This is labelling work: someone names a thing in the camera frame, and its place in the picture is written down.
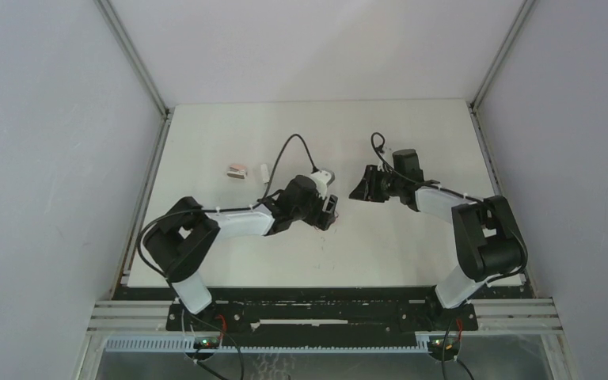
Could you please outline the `controller board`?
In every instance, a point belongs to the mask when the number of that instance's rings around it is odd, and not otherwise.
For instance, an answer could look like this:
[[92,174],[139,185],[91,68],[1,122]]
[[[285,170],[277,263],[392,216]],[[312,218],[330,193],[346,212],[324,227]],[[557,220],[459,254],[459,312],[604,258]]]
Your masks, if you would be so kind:
[[221,344],[221,341],[216,338],[199,338],[195,339],[193,344],[194,350],[203,349],[217,349]]
[[433,350],[450,350],[452,348],[456,347],[456,344],[458,343],[457,340],[444,340],[444,339],[437,339],[437,340],[433,340],[431,342],[431,348]]

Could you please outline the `left controller board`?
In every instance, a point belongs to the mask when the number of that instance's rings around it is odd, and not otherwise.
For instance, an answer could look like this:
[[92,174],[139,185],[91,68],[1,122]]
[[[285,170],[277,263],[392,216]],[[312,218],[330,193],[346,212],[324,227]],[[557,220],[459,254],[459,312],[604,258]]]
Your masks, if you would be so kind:
[[193,344],[194,350],[203,349],[217,349],[221,344],[221,341],[216,338],[199,338],[195,339]]

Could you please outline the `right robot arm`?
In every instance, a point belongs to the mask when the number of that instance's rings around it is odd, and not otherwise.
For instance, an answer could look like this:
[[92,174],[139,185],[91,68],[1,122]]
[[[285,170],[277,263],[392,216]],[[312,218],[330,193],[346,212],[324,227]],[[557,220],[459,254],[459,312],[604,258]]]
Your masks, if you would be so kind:
[[525,270],[528,253],[508,200],[500,195],[477,198],[427,180],[414,149],[398,150],[391,164],[367,165],[349,197],[385,203],[396,197],[409,209],[451,224],[457,264],[433,290],[426,318],[435,329],[447,329],[457,307],[484,285]]

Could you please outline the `right controller board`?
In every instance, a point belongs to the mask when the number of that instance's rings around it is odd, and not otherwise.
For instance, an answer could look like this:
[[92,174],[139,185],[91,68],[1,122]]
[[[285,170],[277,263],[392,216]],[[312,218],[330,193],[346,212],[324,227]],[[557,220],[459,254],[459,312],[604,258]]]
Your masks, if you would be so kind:
[[444,340],[444,339],[437,339],[437,340],[433,340],[431,342],[431,348],[433,350],[450,350],[452,348],[456,347],[456,344],[458,343],[457,340]]

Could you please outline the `pink stapler top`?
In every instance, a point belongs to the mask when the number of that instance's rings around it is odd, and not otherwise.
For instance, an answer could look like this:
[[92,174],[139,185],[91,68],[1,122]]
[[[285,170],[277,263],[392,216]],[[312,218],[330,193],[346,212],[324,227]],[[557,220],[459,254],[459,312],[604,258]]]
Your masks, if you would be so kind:
[[244,165],[232,164],[229,165],[226,175],[230,178],[245,180],[248,174],[248,169]]

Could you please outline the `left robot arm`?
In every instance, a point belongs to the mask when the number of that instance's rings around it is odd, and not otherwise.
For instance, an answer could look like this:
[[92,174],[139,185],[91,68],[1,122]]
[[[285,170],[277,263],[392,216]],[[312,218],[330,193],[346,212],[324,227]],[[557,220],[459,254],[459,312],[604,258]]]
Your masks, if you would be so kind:
[[208,329],[216,310],[200,267],[212,245],[230,238],[272,236],[294,222],[327,230],[336,221],[338,198],[329,193],[334,179],[326,169],[297,175],[284,189],[246,207],[206,209],[185,196],[142,228],[137,254],[173,289],[186,309],[185,320],[195,329]]

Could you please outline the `white stapler base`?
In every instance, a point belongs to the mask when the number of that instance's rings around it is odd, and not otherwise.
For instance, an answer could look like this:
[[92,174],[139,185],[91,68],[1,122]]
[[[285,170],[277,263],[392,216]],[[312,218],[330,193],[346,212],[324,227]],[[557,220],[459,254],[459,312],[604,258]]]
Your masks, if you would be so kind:
[[268,184],[271,178],[271,174],[267,164],[260,165],[260,178],[263,184]]

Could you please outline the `right aluminium frame post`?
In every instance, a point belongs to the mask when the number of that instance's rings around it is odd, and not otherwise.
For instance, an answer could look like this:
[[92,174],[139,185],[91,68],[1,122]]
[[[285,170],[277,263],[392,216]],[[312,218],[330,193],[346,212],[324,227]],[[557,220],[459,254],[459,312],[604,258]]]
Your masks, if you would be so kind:
[[528,22],[531,14],[534,12],[534,8],[538,3],[538,0],[522,1],[519,10],[517,11],[505,37],[500,44],[500,47],[494,55],[491,64],[481,81],[481,84],[475,92],[472,101],[469,102],[469,109],[472,114],[476,114],[478,112],[481,104],[488,94],[488,91],[491,89],[496,76],[510,55],[511,49],[514,47],[520,33],[525,28],[526,23]]

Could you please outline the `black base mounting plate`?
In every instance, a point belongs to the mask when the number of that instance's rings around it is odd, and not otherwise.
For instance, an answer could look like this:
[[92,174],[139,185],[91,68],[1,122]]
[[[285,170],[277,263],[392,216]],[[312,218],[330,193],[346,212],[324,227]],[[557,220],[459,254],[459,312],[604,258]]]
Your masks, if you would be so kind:
[[169,332],[226,334],[243,348],[413,346],[417,333],[453,340],[479,329],[470,304],[437,310],[432,287],[211,288],[212,303],[191,317],[174,302]]

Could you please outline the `aluminium frame post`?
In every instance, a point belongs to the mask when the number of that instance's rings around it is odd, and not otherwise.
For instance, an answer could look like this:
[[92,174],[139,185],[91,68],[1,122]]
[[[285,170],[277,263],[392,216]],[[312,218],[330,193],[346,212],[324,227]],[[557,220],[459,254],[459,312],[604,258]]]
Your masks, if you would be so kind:
[[525,28],[526,23],[528,22],[531,14],[534,12],[534,8],[538,3],[538,0],[522,1],[519,10],[517,11],[505,37],[500,44],[500,47],[494,55],[491,64],[481,81],[481,84],[475,92],[472,101],[469,102],[469,109],[472,114],[476,114],[478,112],[481,104],[488,94],[488,91],[491,89],[496,76],[510,55],[511,49],[514,47],[520,33]]
[[158,90],[132,38],[129,36],[127,28],[120,19],[115,5],[109,0],[94,0],[93,2],[104,18],[106,25],[123,52],[137,80],[146,92],[146,95],[150,98],[160,116],[167,119],[170,114],[169,107],[165,104],[163,96]]

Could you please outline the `left aluminium frame post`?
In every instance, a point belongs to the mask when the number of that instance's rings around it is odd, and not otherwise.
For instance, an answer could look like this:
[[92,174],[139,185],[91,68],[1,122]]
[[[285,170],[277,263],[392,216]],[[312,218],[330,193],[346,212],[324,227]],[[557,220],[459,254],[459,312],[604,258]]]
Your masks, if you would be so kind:
[[137,80],[146,92],[146,95],[150,98],[160,116],[167,119],[170,114],[169,107],[165,104],[163,96],[158,90],[132,38],[129,36],[127,28],[120,19],[115,5],[109,0],[94,0],[93,2],[104,18],[106,25],[123,52]]

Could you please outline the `front aluminium rail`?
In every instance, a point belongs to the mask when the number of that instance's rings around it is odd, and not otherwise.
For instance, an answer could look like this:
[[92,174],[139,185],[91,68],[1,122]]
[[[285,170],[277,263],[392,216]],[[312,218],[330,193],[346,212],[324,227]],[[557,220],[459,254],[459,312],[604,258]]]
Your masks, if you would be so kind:
[[[88,330],[163,332],[166,322],[173,320],[169,309],[175,305],[175,302],[167,301],[99,301],[93,309]],[[405,310],[400,311],[395,302],[278,302],[274,306],[249,306],[246,302],[240,302],[238,312],[227,310],[223,314],[228,321],[247,321],[252,329],[262,325],[320,327],[359,323],[361,317],[369,321],[373,318],[371,308],[378,311],[376,320],[405,321],[421,305],[421,302],[409,300]],[[470,318],[478,325],[474,333],[548,335],[564,332],[551,299],[473,300],[471,305],[473,312]]]

